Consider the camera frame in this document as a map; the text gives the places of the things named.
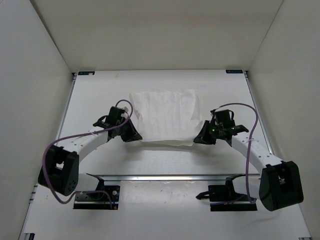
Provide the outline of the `white pleated skirt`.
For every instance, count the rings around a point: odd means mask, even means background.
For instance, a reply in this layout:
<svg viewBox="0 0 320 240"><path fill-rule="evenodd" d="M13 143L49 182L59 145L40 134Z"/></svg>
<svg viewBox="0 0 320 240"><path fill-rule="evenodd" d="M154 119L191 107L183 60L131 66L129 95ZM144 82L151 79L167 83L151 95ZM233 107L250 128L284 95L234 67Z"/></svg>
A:
<svg viewBox="0 0 320 240"><path fill-rule="evenodd" d="M204 125L194 89L131 92L129 99L144 143L191 146Z"/></svg>

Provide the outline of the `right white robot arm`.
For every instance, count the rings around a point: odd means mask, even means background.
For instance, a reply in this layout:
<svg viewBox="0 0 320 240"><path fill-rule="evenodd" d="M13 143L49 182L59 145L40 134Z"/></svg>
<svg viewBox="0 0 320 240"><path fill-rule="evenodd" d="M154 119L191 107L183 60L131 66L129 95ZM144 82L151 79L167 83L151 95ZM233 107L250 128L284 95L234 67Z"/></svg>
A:
<svg viewBox="0 0 320 240"><path fill-rule="evenodd" d="M215 211L231 211L235 207L245 210L249 204L261 201L270 212L300 204L304 200L298 165L271 154L252 137L252 132L237 125L231 110L212 110L193 142L214 145L225 141L245 158L245 166L252 165L259 177L250 179L249 173L228 176L223 185L209 185L196 199L210 200Z"/></svg>

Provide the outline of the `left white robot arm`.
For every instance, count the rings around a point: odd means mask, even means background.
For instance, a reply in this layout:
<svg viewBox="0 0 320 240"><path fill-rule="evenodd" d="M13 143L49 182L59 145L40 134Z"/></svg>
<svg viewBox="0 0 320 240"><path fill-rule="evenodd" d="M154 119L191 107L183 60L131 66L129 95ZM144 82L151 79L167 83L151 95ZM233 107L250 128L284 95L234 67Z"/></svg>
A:
<svg viewBox="0 0 320 240"><path fill-rule="evenodd" d="M54 192L69 196L74 192L88 193L93 199L104 195L103 179L88 173L79 173L79 166L91 152L110 140L120 137L124 143L140 141L142 136L126 117L126 110L112 106L108 115L100 117L85 136L77 136L66 146L52 144L45 154L45 170L38 175L38 183Z"/></svg>

